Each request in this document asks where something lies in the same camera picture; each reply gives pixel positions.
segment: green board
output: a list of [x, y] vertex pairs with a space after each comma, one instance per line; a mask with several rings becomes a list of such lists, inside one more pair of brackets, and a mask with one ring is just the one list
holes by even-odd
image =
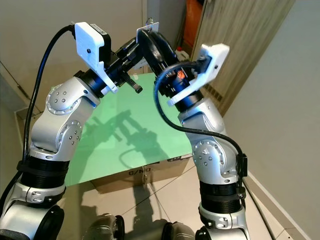
[[[191, 153], [183, 132], [160, 117], [153, 98], [155, 75], [138, 75], [143, 87], [137, 94], [128, 84], [108, 93], [86, 122], [81, 141], [69, 165], [67, 186], [79, 184], [139, 166]], [[164, 112], [174, 123], [178, 110], [161, 98]]]

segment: robotic arm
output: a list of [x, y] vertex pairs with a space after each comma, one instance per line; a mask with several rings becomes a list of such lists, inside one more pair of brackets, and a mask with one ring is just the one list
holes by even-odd
[[135, 38], [112, 52], [109, 35], [95, 24], [76, 23], [71, 32], [77, 53], [90, 69], [77, 72], [47, 95], [45, 110], [32, 128], [28, 158], [17, 166], [22, 176], [1, 215], [1, 239], [56, 239], [64, 219], [56, 203], [65, 193], [68, 165], [85, 122], [100, 98], [116, 93], [124, 83], [142, 91], [127, 74], [142, 59]]
[[[66, 190], [65, 176], [84, 124], [100, 98], [108, 92], [116, 93], [124, 83], [141, 92], [127, 71], [144, 57], [158, 76], [155, 100], [160, 115], [166, 120], [157, 102], [158, 91], [179, 110], [183, 127], [175, 128], [186, 132], [192, 146], [200, 181], [199, 214], [204, 224], [195, 239], [249, 240], [242, 187], [246, 158], [227, 137], [221, 138], [226, 134], [223, 119], [199, 91], [216, 77], [229, 48], [223, 44], [203, 45], [198, 61], [188, 65], [179, 63], [157, 32], [157, 23], [138, 29], [136, 38], [117, 52], [111, 51], [109, 35], [95, 24], [76, 23], [72, 33], [77, 53], [90, 69], [77, 72], [48, 94], [45, 111], [32, 129], [29, 156], [18, 164], [22, 176], [3, 209], [0, 236], [8, 240], [56, 239], [64, 218], [64, 211], [56, 203]], [[108, 215], [108, 221], [110, 226], [123, 226], [119, 216]], [[123, 239], [123, 229], [111, 227], [107, 232], [110, 239]], [[162, 239], [181, 239], [180, 233], [187, 232], [183, 224], [166, 224]]]
[[[142, 52], [157, 75], [154, 97], [161, 117], [171, 127], [186, 132], [192, 146], [200, 182], [199, 214], [204, 224], [196, 232], [195, 239], [249, 240], [244, 201], [246, 191], [242, 187], [242, 177], [247, 175], [247, 157], [226, 136], [223, 119], [215, 105], [199, 91], [217, 76], [229, 47], [202, 45], [197, 62], [179, 63], [159, 33], [143, 30], [138, 33], [137, 41], [148, 46]], [[158, 91], [170, 97], [168, 104], [179, 110], [178, 119], [183, 127], [165, 116]], [[180, 234], [187, 231], [181, 223], [169, 224], [163, 230], [162, 239], [180, 239]]]

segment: tile floor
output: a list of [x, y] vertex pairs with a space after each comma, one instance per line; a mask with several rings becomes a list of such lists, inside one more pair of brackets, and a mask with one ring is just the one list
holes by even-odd
[[[59, 205], [64, 208], [65, 219], [59, 240], [79, 240], [97, 216], [104, 213], [122, 215], [126, 239], [160, 239], [167, 222], [183, 222], [195, 232], [200, 221], [200, 202], [197, 171], [190, 160], [179, 177], [142, 186], [99, 194], [90, 182], [67, 189]], [[258, 200], [263, 214], [277, 240], [293, 238]], [[249, 195], [246, 198], [246, 219], [252, 240], [271, 240], [259, 212]]]

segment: black cable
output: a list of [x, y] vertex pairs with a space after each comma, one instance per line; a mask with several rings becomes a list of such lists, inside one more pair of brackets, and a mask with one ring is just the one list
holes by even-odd
[[188, 127], [183, 127], [183, 126], [179, 126], [174, 124], [172, 121], [170, 121], [166, 114], [164, 113], [164, 111], [161, 108], [160, 102], [159, 102], [159, 95], [158, 95], [158, 90], [160, 88], [161, 83], [163, 82], [163, 80], [166, 78], [166, 75], [172, 71], [175, 71], [177, 69], [180, 68], [193, 68], [193, 69], [198, 69], [199, 68], [199, 63], [195, 62], [195, 61], [184, 61], [184, 62], [178, 62], [176, 64], [173, 64], [169, 67], [167, 67], [165, 70], [163, 70], [160, 75], [157, 77], [155, 86], [154, 86], [154, 101], [155, 101], [155, 105], [156, 108], [160, 114], [160, 116], [162, 117], [162, 119], [172, 128], [181, 131], [181, 132], [185, 132], [185, 133], [191, 133], [191, 134], [200, 134], [200, 135], [208, 135], [208, 136], [213, 136], [213, 137], [217, 137], [220, 139], [223, 139], [227, 142], [229, 142], [230, 144], [232, 144], [234, 146], [234, 148], [236, 149], [236, 151], [238, 152], [238, 154], [240, 156], [243, 156], [243, 152], [240, 148], [240, 146], [230, 137], [223, 135], [221, 133], [217, 133], [217, 132], [213, 132], [213, 131], [207, 131], [207, 130], [201, 130], [201, 129], [194, 129], [194, 128], [188, 128]]
[[[157, 80], [156, 80], [156, 83], [155, 83], [155, 86], [154, 86], [154, 101], [155, 101], [155, 105], [156, 105], [156, 108], [160, 114], [160, 116], [162, 117], [162, 119], [172, 128], [178, 130], [178, 131], [181, 131], [181, 132], [185, 132], [185, 133], [191, 133], [191, 134], [200, 134], [200, 135], [208, 135], [208, 136], [213, 136], [213, 137], [217, 137], [217, 138], [220, 138], [220, 139], [223, 139], [227, 142], [229, 142], [230, 144], [232, 144], [234, 146], [234, 148], [236, 149], [236, 151], [238, 152], [238, 155], [240, 157], [243, 157], [243, 152], [240, 148], [240, 146], [230, 137], [226, 136], [226, 135], [223, 135], [223, 134], [220, 134], [220, 133], [217, 133], [217, 132], [213, 132], [213, 131], [206, 131], [206, 130], [201, 130], [201, 129], [194, 129], [194, 128], [187, 128], [187, 127], [182, 127], [182, 126], [179, 126], [179, 125], [176, 125], [174, 124], [172, 121], [170, 121], [167, 116], [165, 115], [164, 111], [162, 110], [161, 108], [161, 105], [160, 105], [160, 102], [159, 102], [159, 94], [158, 94], [158, 91], [159, 91], [159, 88], [161, 86], [161, 83], [163, 82], [163, 80], [166, 78], [166, 75], [168, 73], [171, 73], [172, 71], [175, 71], [177, 69], [180, 69], [180, 68], [193, 68], [195, 70], [197, 70], [199, 68], [199, 63], [198, 62], [190, 62], [190, 61], [184, 61], [184, 62], [178, 62], [176, 64], [173, 64], [169, 67], [167, 67], [165, 70], [163, 70], [160, 75], [157, 77]], [[267, 228], [267, 231], [269, 232], [270, 234], [270, 237], [272, 240], [275, 240], [275, 236], [273, 234], [273, 232], [271, 231], [271, 228], [264, 216], [264, 214], [262, 213], [259, 205], [257, 204], [255, 198], [253, 197], [251, 191], [248, 189], [246, 183], [242, 180], [242, 177], [239, 178], [239, 182], [244, 184], [244, 186], [246, 187], [249, 195], [251, 196], [256, 208], [258, 209], [258, 212], [260, 213], [260, 216]]]
[[267, 231], [268, 231], [271, 239], [272, 239], [272, 240], [276, 240], [276, 237], [275, 237], [274, 233], [272, 232], [271, 227], [270, 227], [270, 225], [269, 225], [269, 223], [268, 223], [268, 221], [267, 221], [264, 213], [262, 212], [259, 204], [257, 203], [255, 197], [253, 196], [253, 193], [252, 193], [251, 190], [248, 188], [248, 185], [247, 185], [246, 181], [243, 181], [243, 185], [245, 186], [246, 191], [249, 193], [249, 195], [250, 195], [250, 197], [251, 197], [251, 199], [252, 199], [252, 201], [253, 201], [256, 209], [258, 210], [258, 212], [259, 212], [259, 214], [260, 214], [260, 216], [261, 216], [261, 218], [262, 218], [262, 220], [263, 220], [264, 225], [266, 226], [266, 229], [267, 229]]
[[[25, 163], [28, 157], [28, 151], [29, 151], [29, 132], [30, 132], [30, 122], [31, 122], [31, 117], [32, 117], [32, 113], [34, 111], [34, 107], [35, 107], [35, 103], [36, 103], [36, 99], [37, 99], [37, 95], [38, 95], [38, 91], [39, 91], [39, 87], [40, 87], [40, 82], [41, 82], [41, 78], [42, 78], [42, 74], [44, 72], [44, 68], [47, 62], [47, 59], [49, 57], [49, 54], [52, 50], [52, 48], [54, 47], [55, 43], [57, 42], [57, 40], [66, 32], [68, 31], [73, 31], [74, 25], [68, 25], [65, 26], [63, 28], [61, 28], [52, 38], [52, 40], [50, 41], [48, 47], [46, 48], [43, 58], [41, 60], [40, 66], [39, 66], [39, 70], [36, 76], [36, 80], [35, 80], [35, 84], [34, 84], [34, 88], [33, 88], [33, 93], [32, 93], [32, 97], [30, 99], [30, 103], [29, 103], [29, 107], [28, 107], [28, 111], [26, 114], [26, 118], [25, 118], [25, 124], [24, 124], [24, 134], [23, 134], [23, 152], [22, 152], [22, 163]], [[19, 177], [21, 176], [22, 172], [18, 171], [14, 177], [12, 178], [12, 180], [9, 182], [9, 184], [6, 186], [5, 190], [3, 191], [3, 194], [0, 198], [0, 216], [3, 213], [3, 209], [5, 206], [5, 201], [6, 198], [10, 192], [10, 190], [12, 189], [12, 187], [14, 186], [15, 182], [19, 179]]]

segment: wooden panel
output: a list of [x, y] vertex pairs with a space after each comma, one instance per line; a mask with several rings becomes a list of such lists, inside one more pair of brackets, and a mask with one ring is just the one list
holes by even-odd
[[202, 92], [226, 113], [295, 0], [208, 0], [192, 59], [201, 44], [224, 43], [230, 52], [215, 81]]

